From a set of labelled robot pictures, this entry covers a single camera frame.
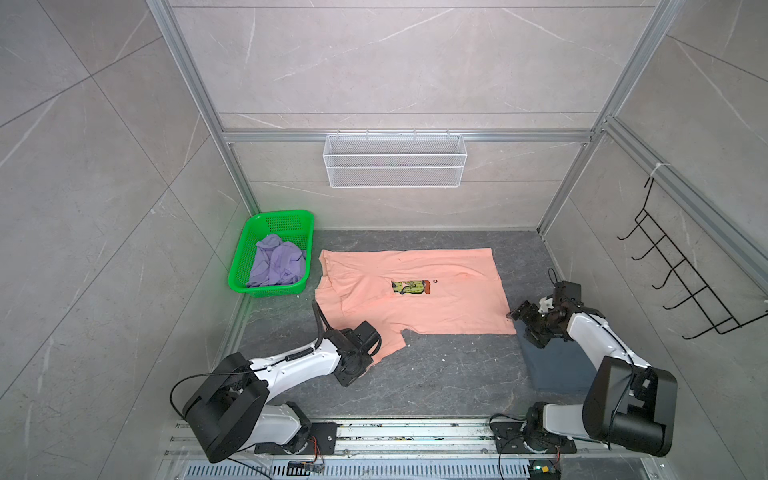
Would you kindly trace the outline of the pink graphic t-shirt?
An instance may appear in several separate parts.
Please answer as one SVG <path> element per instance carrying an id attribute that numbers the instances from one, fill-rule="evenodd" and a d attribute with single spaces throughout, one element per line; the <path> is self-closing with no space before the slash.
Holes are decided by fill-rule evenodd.
<path id="1" fill-rule="evenodd" d="M 366 321 L 382 337 L 376 363 L 421 335 L 514 335 L 490 248 L 337 252 L 319 256 L 315 299 L 330 325 Z"/>

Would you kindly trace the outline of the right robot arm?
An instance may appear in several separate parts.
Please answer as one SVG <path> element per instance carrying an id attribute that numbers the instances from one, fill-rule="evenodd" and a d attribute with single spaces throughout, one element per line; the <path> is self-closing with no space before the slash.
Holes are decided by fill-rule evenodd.
<path id="1" fill-rule="evenodd" d="M 556 439 L 583 439 L 664 457 L 671 450 L 678 384 L 667 370 L 653 367 L 611 329 L 595 309 L 572 300 L 523 302 L 507 317 L 525 325 L 538 348 L 554 339 L 575 342 L 595 377 L 581 404 L 538 402 L 528 409 L 523 435 L 540 451 Z"/>

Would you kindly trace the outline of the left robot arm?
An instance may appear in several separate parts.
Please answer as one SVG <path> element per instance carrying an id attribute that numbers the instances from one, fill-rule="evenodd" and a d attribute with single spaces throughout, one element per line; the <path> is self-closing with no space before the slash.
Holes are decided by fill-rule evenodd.
<path id="1" fill-rule="evenodd" d="M 264 445 L 299 453 L 310 440 L 311 421 L 293 402 L 273 405 L 283 392 L 332 375 L 344 387 L 373 364 L 381 336 L 368 324 L 328 330 L 310 344 L 279 355 L 247 359 L 235 352 L 211 373 L 175 412 L 192 429 L 207 460 L 219 463 Z"/>

